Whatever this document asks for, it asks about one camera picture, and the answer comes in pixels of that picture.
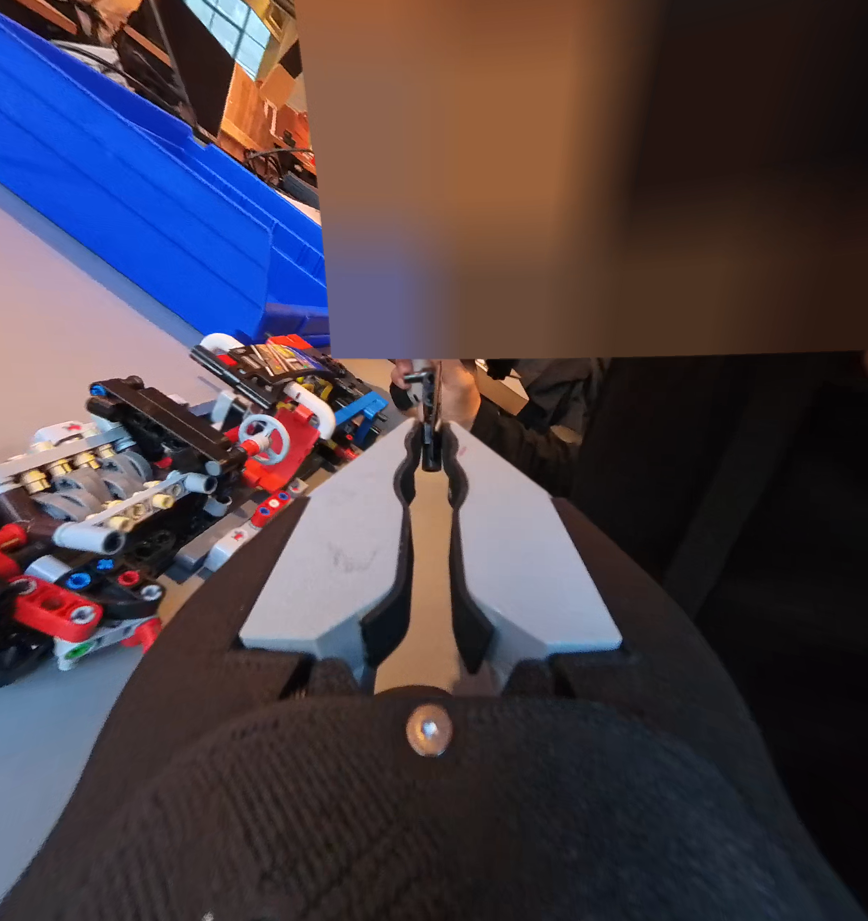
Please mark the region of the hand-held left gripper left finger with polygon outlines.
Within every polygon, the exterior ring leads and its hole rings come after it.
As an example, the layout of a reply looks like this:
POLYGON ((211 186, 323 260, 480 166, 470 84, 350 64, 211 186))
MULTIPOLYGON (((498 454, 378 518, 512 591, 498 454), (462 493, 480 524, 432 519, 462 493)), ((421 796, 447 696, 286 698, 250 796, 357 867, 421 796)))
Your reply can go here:
POLYGON ((240 629, 247 649, 376 670, 410 621, 416 422, 315 488, 240 629))

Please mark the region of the toy brick car model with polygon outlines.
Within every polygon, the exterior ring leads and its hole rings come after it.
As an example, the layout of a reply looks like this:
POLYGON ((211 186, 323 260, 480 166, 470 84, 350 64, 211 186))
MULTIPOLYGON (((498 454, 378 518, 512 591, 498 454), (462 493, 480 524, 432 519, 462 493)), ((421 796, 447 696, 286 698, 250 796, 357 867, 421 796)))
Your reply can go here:
POLYGON ((157 639, 166 587, 213 574, 389 426, 390 399, 298 336, 210 334, 224 385, 193 405, 138 376, 93 382, 86 421, 0 461, 0 688, 157 639))

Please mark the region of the small black brick assembly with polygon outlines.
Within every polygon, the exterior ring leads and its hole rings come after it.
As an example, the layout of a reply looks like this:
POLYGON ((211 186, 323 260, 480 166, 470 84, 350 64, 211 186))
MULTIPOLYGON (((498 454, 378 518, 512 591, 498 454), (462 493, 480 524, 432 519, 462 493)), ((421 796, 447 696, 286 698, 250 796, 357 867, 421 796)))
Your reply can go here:
POLYGON ((440 431, 442 421, 442 362, 439 360, 433 361, 421 374, 421 466, 424 472, 433 473, 442 469, 442 436, 440 431))

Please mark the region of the blue plastic bin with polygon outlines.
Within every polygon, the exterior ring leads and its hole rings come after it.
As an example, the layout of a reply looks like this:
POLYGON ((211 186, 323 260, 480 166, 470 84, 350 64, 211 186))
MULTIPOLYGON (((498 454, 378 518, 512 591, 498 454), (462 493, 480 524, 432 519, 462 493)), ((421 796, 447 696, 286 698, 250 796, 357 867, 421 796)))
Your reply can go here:
POLYGON ((199 332, 330 345, 320 224, 1 12, 0 183, 199 332))

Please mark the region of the person's dark clothing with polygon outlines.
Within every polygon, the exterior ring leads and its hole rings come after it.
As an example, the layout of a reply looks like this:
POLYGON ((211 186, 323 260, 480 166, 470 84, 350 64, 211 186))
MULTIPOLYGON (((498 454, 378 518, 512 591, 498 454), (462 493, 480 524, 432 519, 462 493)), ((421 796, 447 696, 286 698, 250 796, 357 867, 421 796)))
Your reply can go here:
POLYGON ((868 914, 868 350, 610 359, 570 498, 695 621, 868 914))

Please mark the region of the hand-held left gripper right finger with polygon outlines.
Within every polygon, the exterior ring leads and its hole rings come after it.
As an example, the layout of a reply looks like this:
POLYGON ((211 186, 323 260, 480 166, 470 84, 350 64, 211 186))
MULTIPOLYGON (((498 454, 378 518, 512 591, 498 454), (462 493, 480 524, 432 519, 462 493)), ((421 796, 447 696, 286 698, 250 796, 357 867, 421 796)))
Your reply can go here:
POLYGON ((451 504, 452 629, 464 669, 606 653, 623 637, 552 497, 453 423, 442 431, 451 504))

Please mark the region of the person's right hand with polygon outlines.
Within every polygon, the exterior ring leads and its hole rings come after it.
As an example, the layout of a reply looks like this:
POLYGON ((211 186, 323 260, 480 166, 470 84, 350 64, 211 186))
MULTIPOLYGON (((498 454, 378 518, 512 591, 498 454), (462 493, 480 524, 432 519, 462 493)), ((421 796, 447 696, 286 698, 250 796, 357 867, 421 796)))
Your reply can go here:
MULTIPOLYGON (((415 369, 413 359, 390 359, 392 363, 392 385, 400 390, 409 390, 405 375, 415 369)), ((441 421, 456 423, 471 429, 481 406, 481 394, 475 378, 474 359, 423 359, 423 366, 433 366, 440 373, 440 416, 441 421)), ((421 410, 412 404, 401 410, 407 417, 421 418, 421 410)))

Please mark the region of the dark monitor panel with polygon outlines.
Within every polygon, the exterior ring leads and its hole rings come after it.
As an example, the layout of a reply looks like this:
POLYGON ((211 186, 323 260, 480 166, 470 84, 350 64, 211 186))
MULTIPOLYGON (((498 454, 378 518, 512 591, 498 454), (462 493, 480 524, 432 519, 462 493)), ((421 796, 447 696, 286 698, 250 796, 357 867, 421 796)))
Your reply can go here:
POLYGON ((233 59, 185 2, 150 1, 147 6, 196 129, 215 141, 234 75, 233 59))

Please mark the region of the person's right forearm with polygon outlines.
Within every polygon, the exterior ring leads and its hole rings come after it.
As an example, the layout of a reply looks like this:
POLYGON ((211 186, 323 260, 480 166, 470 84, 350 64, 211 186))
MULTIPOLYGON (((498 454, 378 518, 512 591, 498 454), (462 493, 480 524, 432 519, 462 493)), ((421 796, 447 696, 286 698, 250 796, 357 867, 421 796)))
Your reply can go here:
POLYGON ((570 496, 610 364, 599 357, 486 359, 491 380, 519 375, 527 402, 508 413, 483 394, 474 436, 550 495, 570 496))

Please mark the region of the window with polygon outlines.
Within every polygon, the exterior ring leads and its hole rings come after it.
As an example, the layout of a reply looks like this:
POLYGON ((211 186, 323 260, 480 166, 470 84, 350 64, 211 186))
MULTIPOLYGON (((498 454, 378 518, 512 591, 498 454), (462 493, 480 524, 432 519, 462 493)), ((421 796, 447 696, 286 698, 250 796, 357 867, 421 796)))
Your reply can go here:
POLYGON ((271 34, 244 1, 184 1, 185 6, 252 78, 258 75, 271 34))

